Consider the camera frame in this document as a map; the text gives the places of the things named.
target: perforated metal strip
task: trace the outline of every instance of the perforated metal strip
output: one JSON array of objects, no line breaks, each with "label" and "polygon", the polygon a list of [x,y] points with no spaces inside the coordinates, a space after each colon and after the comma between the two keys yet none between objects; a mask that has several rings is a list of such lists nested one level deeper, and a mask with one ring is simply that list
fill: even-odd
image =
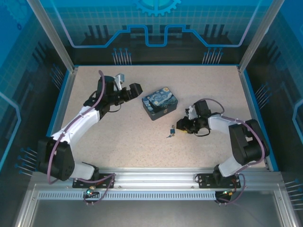
[{"label": "perforated metal strip", "polygon": [[[43,191],[38,195],[39,200],[83,200],[84,192]],[[100,198],[100,194],[88,200]],[[183,191],[110,191],[104,200],[215,200],[215,192],[183,192]]]}]

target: speckled tabletop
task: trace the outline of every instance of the speckled tabletop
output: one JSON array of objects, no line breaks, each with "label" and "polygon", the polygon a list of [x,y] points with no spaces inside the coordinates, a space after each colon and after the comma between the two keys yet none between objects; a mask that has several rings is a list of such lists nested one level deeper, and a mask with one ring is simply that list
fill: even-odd
[{"label": "speckled tabletop", "polygon": [[[76,161],[99,167],[214,167],[232,155],[229,135],[211,131],[201,138],[176,130],[167,138],[171,126],[185,116],[185,108],[206,97],[221,102],[226,116],[251,118],[236,66],[80,66],[64,125],[97,89],[98,70],[108,76],[125,74],[123,86],[139,83],[143,93],[88,130],[73,151]],[[163,87],[176,96],[178,107],[152,121],[141,98]],[[220,111],[214,103],[208,106],[212,112]]]}]

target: black mounting bracket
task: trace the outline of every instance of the black mounting bracket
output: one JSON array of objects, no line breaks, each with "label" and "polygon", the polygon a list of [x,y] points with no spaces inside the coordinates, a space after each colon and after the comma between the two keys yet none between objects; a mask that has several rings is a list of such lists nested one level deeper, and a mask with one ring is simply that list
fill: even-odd
[{"label": "black mounting bracket", "polygon": [[215,189],[233,189],[241,188],[240,180],[238,176],[232,175],[225,177],[224,181],[221,181],[220,185],[216,183],[213,173],[209,174],[197,174],[195,176],[195,181],[199,184],[199,188],[215,188]]},{"label": "black mounting bracket", "polygon": [[[107,177],[110,174],[99,174],[99,179],[102,179],[104,177]],[[95,186],[96,188],[107,188],[108,185],[110,184],[111,181],[111,177],[106,179],[105,181],[101,182],[101,183],[85,183],[82,181],[77,181],[76,179],[74,179],[74,181],[72,182],[72,188],[85,188],[88,189],[90,186]]]}]

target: enclosure floor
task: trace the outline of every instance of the enclosure floor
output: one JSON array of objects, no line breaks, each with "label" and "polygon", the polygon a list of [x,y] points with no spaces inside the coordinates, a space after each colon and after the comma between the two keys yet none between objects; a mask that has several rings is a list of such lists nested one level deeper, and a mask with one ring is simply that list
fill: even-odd
[{"label": "enclosure floor", "polygon": [[[232,155],[229,135],[211,131],[201,138],[176,130],[167,138],[171,126],[185,116],[185,108],[206,97],[221,102],[226,116],[251,118],[236,66],[80,66],[64,125],[97,89],[98,70],[109,76],[125,74],[123,86],[139,83],[143,93],[87,131],[73,150],[76,161],[99,167],[214,167]],[[152,121],[141,98],[163,87],[176,96],[178,107]],[[212,102],[208,106],[212,112],[221,111]]]}]

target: gear logo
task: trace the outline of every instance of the gear logo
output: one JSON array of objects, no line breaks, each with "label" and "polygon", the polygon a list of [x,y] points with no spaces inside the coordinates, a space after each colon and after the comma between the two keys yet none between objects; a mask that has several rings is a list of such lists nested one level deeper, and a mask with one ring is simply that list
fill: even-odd
[{"label": "gear logo", "polygon": [[0,5],[6,6],[6,9],[17,23],[21,23],[27,17],[26,0],[0,0]]},{"label": "gear logo", "polygon": [[157,17],[159,14],[164,16],[165,13],[170,13],[171,9],[176,9],[176,5],[181,3],[181,0],[134,0],[134,3],[142,13]]}]

